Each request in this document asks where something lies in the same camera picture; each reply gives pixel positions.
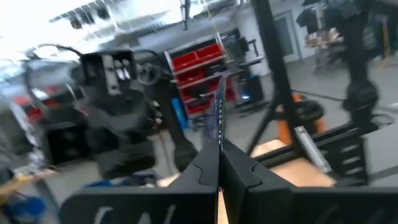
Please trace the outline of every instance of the concrete floor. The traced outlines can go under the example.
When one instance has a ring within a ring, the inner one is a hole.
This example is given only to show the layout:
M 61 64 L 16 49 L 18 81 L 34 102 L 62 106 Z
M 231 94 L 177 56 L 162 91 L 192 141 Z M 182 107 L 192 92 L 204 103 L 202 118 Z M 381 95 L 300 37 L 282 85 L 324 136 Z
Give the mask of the concrete floor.
M 390 105 L 398 102 L 398 65 L 386 67 L 384 70 L 377 68 L 379 62 L 370 64 L 369 76 L 379 87 L 380 91 L 380 105 Z M 290 84 L 293 89 L 318 93 L 322 95 L 334 96 L 337 98 L 344 98 L 345 88 L 348 84 L 348 72 L 343 66 L 336 65 L 330 68 L 327 73 L 314 74 L 313 58 L 291 63 L 287 66 Z M 273 84 L 270 75 L 265 75 L 261 78 L 264 87 L 264 93 L 267 98 L 271 97 Z M 311 98 L 319 101 L 326 109 L 324 120 L 328 128 L 334 128 L 347 122 L 347 114 L 342 110 L 341 103 L 324 100 L 321 98 Z M 241 118 L 240 115 L 230 112 L 227 116 L 227 131 L 226 137 L 230 139 L 235 145 L 245 150 L 251 140 L 254 132 L 257 129 L 259 121 L 261 120 L 264 111 L 253 113 L 250 116 Z M 391 114 L 395 119 L 398 119 L 397 114 Z M 398 124 L 393 124 L 384 129 L 368 134 L 368 165 L 371 173 L 396 166 L 398 164 Z M 201 148 L 201 134 L 194 133 L 192 130 L 186 130 L 187 138 L 194 143 L 197 149 Z M 167 132 L 163 133 L 167 154 L 173 158 L 174 145 Z M 259 144 L 270 141 L 277 137 L 275 122 L 271 123 L 259 141 Z M 158 136 L 153 136 L 156 153 L 157 165 L 154 169 L 159 175 L 166 177 L 177 170 L 173 168 L 170 172 L 167 170 L 166 160 L 162 145 Z M 67 171 L 52 177 L 48 183 L 55 192 L 59 203 L 65 200 L 74 191 L 80 189 L 83 185 L 100 179 L 97 171 L 97 166 L 94 162 L 86 162 L 83 164 L 69 167 Z M 375 181 L 375 186 L 398 186 L 398 175 L 393 175 L 385 179 Z M 26 192 L 33 192 L 33 189 L 26 189 Z

